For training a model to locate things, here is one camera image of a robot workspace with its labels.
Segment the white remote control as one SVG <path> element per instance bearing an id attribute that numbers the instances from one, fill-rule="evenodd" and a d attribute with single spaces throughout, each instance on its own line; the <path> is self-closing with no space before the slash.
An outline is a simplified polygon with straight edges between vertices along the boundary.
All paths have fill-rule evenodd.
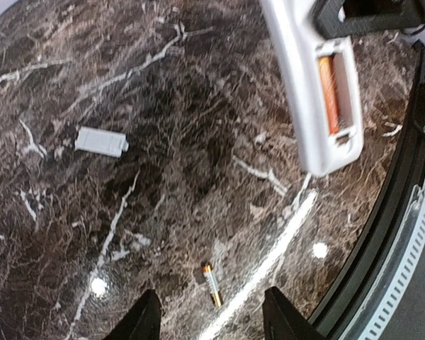
<path id="1" fill-rule="evenodd" d="M 313 1 L 261 1 L 276 48 L 303 168 L 325 176 L 357 160 L 363 118 L 353 46 L 349 36 L 326 39 L 312 22 Z M 333 57 L 339 132 L 329 133 L 318 59 Z"/>

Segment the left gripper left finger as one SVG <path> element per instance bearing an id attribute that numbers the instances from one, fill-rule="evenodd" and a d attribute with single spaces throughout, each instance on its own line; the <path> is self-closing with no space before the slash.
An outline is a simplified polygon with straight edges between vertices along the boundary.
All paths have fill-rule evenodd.
<path id="1" fill-rule="evenodd" d="M 155 290 L 146 290 L 103 340 L 160 340 L 162 306 Z"/>

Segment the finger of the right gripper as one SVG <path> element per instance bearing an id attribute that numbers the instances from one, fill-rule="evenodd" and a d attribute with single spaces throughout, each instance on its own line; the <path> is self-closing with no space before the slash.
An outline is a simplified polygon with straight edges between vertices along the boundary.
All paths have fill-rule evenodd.
<path id="1" fill-rule="evenodd" d="M 316 1 L 312 21 L 326 39 L 425 25 L 425 1 Z"/>

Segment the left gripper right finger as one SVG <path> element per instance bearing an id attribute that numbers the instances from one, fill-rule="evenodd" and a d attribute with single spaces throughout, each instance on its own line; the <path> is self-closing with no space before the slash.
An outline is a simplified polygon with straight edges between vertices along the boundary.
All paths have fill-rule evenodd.
<path id="1" fill-rule="evenodd" d="M 325 340 L 277 287 L 267 289 L 264 294 L 265 340 Z"/>

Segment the orange AAA battery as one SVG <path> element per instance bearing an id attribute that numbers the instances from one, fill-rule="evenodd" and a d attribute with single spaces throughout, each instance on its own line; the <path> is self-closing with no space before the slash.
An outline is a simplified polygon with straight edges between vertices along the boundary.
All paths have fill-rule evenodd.
<path id="1" fill-rule="evenodd" d="M 336 93 L 333 57 L 320 57 L 318 59 L 318 66 L 324 104 L 327 112 L 329 133 L 335 135 L 339 132 L 339 106 Z"/>
<path id="2" fill-rule="evenodd" d="M 209 293 L 214 305 L 216 307 L 222 307 L 223 299 L 220 292 L 220 287 L 217 281 L 217 277 L 213 270 L 213 266 L 209 263 L 202 265 L 202 272 L 205 278 L 205 282 L 208 284 Z"/>

